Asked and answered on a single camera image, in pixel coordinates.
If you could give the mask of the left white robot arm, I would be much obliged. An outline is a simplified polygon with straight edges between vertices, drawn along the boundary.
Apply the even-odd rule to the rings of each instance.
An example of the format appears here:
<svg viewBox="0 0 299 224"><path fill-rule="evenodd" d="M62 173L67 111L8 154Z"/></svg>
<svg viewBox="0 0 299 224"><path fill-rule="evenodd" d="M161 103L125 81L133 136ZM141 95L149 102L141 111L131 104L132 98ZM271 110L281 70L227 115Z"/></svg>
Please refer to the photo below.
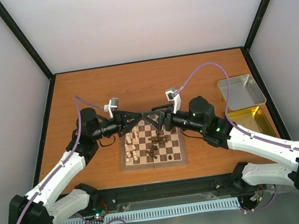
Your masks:
<svg viewBox="0 0 299 224"><path fill-rule="evenodd" d="M115 111L110 119L98 115L93 108L78 111L77 128L59 162L26 195L15 195L10 200L8 224L61 224L80 210L95 212L100 200L90 186L78 186L64 198L58 197L95 156L100 139L122 137L141 118L141 113L122 110Z"/></svg>

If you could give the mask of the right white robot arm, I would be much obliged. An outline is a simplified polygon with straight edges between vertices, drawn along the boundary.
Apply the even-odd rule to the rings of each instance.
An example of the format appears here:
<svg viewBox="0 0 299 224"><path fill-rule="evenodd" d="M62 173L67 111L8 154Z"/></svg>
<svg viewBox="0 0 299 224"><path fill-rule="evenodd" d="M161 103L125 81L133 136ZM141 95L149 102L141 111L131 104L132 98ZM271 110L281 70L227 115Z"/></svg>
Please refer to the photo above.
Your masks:
<svg viewBox="0 0 299 224"><path fill-rule="evenodd" d="M279 139L233 124L215 115L213 105L198 96L188 111L156 109L143 117L157 129L185 129L200 133L213 147L239 150L271 160L271 164L242 163L239 177L248 185L275 184L299 190L299 141Z"/></svg>

